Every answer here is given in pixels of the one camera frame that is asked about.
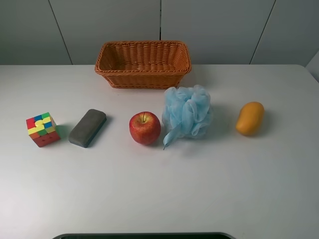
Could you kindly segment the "light blue bath loofah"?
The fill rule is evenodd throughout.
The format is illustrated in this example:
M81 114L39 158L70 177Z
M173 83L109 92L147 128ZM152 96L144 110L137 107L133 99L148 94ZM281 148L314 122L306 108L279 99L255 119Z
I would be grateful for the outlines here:
M164 148L179 138L200 138L206 134L213 119L210 101L210 94L201 85L170 87L164 92Z

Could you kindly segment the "red apple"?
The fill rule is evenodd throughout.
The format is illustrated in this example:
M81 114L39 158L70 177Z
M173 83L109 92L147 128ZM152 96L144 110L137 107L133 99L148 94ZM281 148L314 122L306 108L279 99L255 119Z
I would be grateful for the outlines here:
M155 114L140 112L130 119L129 130L135 142L142 145L150 145L160 136L161 124Z

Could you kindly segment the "orange wicker basket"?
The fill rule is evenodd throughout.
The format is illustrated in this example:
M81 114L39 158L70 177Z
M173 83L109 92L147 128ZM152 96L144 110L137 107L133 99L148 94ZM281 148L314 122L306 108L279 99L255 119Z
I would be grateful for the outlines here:
M191 71L181 41L110 41L100 50L95 72L113 88L168 89Z

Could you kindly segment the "grey whiteboard eraser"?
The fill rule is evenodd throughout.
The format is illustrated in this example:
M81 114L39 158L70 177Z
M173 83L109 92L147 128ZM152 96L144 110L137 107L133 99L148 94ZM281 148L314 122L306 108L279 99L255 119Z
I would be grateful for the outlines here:
M87 148L106 121L107 116L104 112L89 109L71 130L68 137L69 142Z

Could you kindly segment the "yellow mango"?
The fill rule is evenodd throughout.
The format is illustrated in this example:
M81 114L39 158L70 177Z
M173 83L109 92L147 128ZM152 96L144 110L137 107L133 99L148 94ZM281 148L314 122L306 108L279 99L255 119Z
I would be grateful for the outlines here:
M263 117L264 106L260 102L249 102L240 110L238 120L236 122L236 130L247 136L252 136L259 130Z

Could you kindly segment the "multicoloured puzzle cube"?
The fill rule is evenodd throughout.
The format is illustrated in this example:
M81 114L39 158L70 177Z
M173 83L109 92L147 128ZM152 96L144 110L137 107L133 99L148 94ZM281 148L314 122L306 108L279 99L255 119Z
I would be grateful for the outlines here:
M26 126L29 137L38 147L60 140L56 123L49 112L27 119Z

